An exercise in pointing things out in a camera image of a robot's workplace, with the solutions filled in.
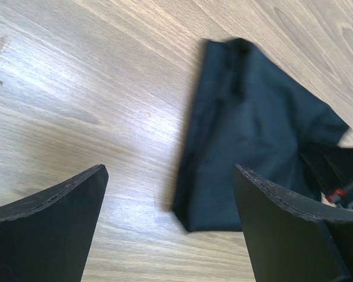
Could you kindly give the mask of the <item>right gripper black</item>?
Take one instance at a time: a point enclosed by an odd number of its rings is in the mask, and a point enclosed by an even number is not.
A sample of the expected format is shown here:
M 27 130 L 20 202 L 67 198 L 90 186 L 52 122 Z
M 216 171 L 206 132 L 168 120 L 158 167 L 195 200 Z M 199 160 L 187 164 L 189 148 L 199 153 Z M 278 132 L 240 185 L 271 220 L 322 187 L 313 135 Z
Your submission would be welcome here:
M 305 145 L 299 157 L 309 187 L 328 203 L 353 211 L 353 147 Z

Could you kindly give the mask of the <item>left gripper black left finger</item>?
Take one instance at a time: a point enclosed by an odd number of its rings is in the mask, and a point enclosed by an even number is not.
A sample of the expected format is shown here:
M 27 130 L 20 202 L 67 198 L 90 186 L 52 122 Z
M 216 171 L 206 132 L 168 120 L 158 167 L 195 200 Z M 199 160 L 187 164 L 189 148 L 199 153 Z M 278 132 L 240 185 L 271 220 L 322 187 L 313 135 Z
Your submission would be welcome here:
M 80 281 L 109 175 L 102 164 L 0 207 L 0 281 Z

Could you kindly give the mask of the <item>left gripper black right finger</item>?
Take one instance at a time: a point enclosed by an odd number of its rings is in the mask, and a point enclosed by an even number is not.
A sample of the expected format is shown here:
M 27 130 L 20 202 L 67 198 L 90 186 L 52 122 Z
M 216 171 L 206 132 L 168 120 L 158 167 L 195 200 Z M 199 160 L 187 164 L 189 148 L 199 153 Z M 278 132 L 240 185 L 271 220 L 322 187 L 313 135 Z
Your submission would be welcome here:
M 353 281 L 353 211 L 241 166 L 234 193 L 256 281 Z

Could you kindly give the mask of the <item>black t shirt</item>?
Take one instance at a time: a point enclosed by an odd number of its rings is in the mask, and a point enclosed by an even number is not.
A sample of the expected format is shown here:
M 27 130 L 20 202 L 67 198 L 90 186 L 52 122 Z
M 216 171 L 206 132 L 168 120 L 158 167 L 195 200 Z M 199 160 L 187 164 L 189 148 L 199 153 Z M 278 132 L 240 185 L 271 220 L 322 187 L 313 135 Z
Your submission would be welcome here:
M 240 231 L 235 165 L 314 200 L 299 148 L 337 145 L 348 125 L 242 38 L 206 41 L 172 211 L 188 232 Z

